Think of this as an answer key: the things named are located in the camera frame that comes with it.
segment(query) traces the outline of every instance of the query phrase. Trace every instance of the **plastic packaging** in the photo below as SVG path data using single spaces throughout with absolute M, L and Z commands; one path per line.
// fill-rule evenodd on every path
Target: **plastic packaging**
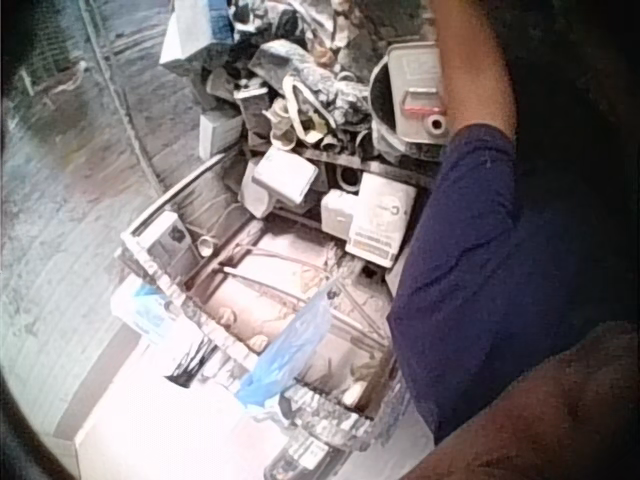
M 236 398 L 245 406 L 263 407 L 270 398 L 294 384 L 331 326 L 329 291 L 335 281 L 319 290 L 264 351 L 256 367 L 242 379 Z
M 135 275 L 129 275 L 111 297 L 111 313 L 144 336 L 160 345 L 173 328 L 164 305 L 168 298 Z

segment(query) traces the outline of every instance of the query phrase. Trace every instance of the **metal rod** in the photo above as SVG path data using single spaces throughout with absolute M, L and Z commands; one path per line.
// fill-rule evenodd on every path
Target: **metal rod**
M 247 280 L 249 282 L 253 282 L 256 283 L 258 285 L 262 285 L 263 287 L 269 288 L 271 290 L 274 290 L 278 293 L 281 293 L 282 295 L 285 295 L 287 297 L 293 298 L 294 300 L 298 301 L 299 303 L 302 304 L 306 304 L 309 300 L 307 298 L 302 297 L 301 295 L 294 293 L 294 292 L 290 292 L 288 290 L 284 290 L 280 287 L 277 287 L 275 285 L 271 285 L 267 282 L 265 282 L 264 280 L 260 280 L 258 278 L 255 278 L 251 275 L 247 275 L 246 273 L 242 273 L 240 271 L 238 271 L 235 268 L 231 268 L 231 267 L 223 267 L 220 266 L 218 267 L 222 272 L 226 273 L 227 275 L 231 275 L 234 277 L 238 277 L 238 278 L 242 278 L 244 280 Z M 369 332 L 366 332 L 362 329 L 362 326 L 358 323 L 353 321 L 351 318 L 347 317 L 346 315 L 338 312 L 335 309 L 331 309 L 331 315 L 333 315 L 333 317 L 340 321 L 340 323 L 342 323 L 343 325 L 345 325 L 346 327 L 351 328 L 352 330 L 358 332 L 360 335 L 362 335 L 363 337 L 365 337 L 368 341 L 372 342 L 373 344 L 375 344 L 377 347 L 379 347 L 381 350 L 384 350 L 388 347 L 388 345 L 385 345 L 384 343 L 380 342 L 378 339 L 372 337 Z
M 236 245 L 234 247 L 234 249 L 235 248 L 241 248 L 241 249 L 244 249 L 244 250 L 249 250 L 250 252 L 261 253 L 261 254 L 264 254 L 264 255 L 271 255 L 271 256 L 280 258 L 281 260 L 286 260 L 288 262 L 297 263 L 297 264 L 302 265 L 304 267 L 307 267 L 307 268 L 310 268 L 310 269 L 315 270 L 317 272 L 320 272 L 323 275 L 325 275 L 325 277 L 327 277 L 327 278 L 331 278 L 331 275 L 329 274 L 329 272 L 327 272 L 322 267 L 314 265 L 313 263 L 310 263 L 310 262 L 305 262 L 304 260 L 299 260 L 299 259 L 297 259 L 295 257 L 290 257 L 289 255 L 285 255 L 285 254 L 282 254 L 282 253 L 279 253 L 279 252 L 274 252 L 273 250 L 268 250 L 266 248 L 254 247 L 253 245 L 242 245 L 242 244 L 240 244 L 240 245 Z M 380 329 L 380 327 L 376 324 L 375 320 L 373 318 L 371 318 L 371 316 L 365 311 L 365 309 L 362 308 L 362 305 L 360 305 L 360 303 L 353 297 L 351 292 L 349 292 L 349 290 L 347 290 L 347 287 L 344 285 L 344 283 L 342 283 L 340 280 L 338 280 L 336 283 L 338 285 L 338 288 L 340 290 L 342 290 L 342 292 L 344 293 L 345 297 L 347 297 L 349 302 L 351 302 L 353 307 L 358 311 L 358 313 L 360 314 L 362 319 L 366 322 L 367 326 L 369 328 L 371 328 L 373 333 L 375 333 L 381 340 L 387 340 L 388 339 L 387 335 Z
M 129 141 L 131 142 L 131 146 L 133 151 L 138 159 L 138 163 L 140 164 L 140 168 L 144 172 L 145 176 L 153 190 L 158 194 L 162 195 L 164 192 L 164 188 L 158 180 L 158 176 L 156 172 L 153 170 L 151 165 L 151 160 L 149 159 L 149 153 L 147 152 L 144 144 L 142 143 L 137 130 L 133 124 L 133 118 L 131 116 L 131 111 L 126 104 L 125 94 L 120 86 L 116 85 L 115 80 L 112 78 L 112 71 L 109 67 L 109 64 L 105 61 L 102 52 L 100 50 L 100 45 L 98 42 L 98 34 L 93 27 L 93 23 L 91 21 L 91 16 L 89 15 L 89 9 L 86 4 L 86 0 L 78 0 L 78 5 L 80 7 L 80 14 L 82 15 L 82 20 L 84 22 L 85 28 L 87 29 L 87 33 L 89 34 L 89 41 L 93 48 L 93 51 L 96 56 L 96 60 L 98 61 L 98 66 L 100 67 L 100 71 L 102 72 L 102 76 L 105 79 L 105 83 L 109 89 L 109 93 L 111 94 L 111 98 L 113 99 L 113 103 L 120 115 L 120 119 L 124 124 L 124 129 L 127 132 L 127 136 L 129 137 Z M 99 13 L 94 11 L 94 15 L 98 16 Z
M 189 175 L 184 177 L 178 183 L 176 183 L 171 189 L 165 193 L 158 200 L 153 202 L 153 204 L 147 208 L 142 215 L 135 219 L 135 221 L 129 226 L 125 233 L 129 235 L 136 235 L 139 233 L 140 228 L 152 217 L 160 213 L 160 211 L 166 207 L 176 196 L 186 190 L 192 183 L 197 181 L 200 177 L 202 177 L 205 173 L 212 170 L 217 165 L 221 164 L 225 160 L 231 158 L 233 155 L 238 153 L 238 146 L 231 148 L 230 150 L 219 153 L 212 157 L 208 162 L 205 162 L 203 165 L 198 167 L 196 170 L 191 172 Z

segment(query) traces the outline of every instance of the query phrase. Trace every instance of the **electrical box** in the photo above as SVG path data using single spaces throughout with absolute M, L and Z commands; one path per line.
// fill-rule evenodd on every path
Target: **electrical box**
M 330 190 L 320 204 L 322 231 L 348 240 L 357 204 L 357 195 L 338 189 Z
M 253 174 L 254 183 L 290 205 L 300 205 L 318 175 L 318 167 L 300 155 L 271 147 Z
M 363 173 L 347 252 L 383 267 L 393 266 L 416 193 L 415 187 Z

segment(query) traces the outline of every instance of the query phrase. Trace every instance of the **dark fabric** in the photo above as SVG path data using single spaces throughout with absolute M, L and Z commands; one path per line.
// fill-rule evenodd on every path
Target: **dark fabric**
M 389 315 L 436 442 L 598 323 L 634 315 L 632 274 L 597 202 L 560 174 L 517 176 L 515 159 L 493 127 L 458 132 Z

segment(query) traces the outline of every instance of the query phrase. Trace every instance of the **white box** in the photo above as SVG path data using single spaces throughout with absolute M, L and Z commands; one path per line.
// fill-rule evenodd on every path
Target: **white box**
M 290 205 L 300 205 L 318 174 L 318 167 L 295 153 L 271 147 L 253 174 L 253 181 Z
M 200 115 L 200 158 L 209 160 L 238 141 L 242 133 L 242 115 L 236 109 L 220 104 L 215 110 Z
M 357 205 L 357 195 L 337 189 L 330 190 L 320 204 L 322 231 L 348 240 Z
M 254 217 L 264 218 L 273 210 L 276 199 L 253 181 L 256 165 L 259 161 L 259 158 L 249 160 L 242 179 L 238 200 Z
M 400 250 L 416 193 L 415 187 L 365 172 L 347 252 L 391 267 Z

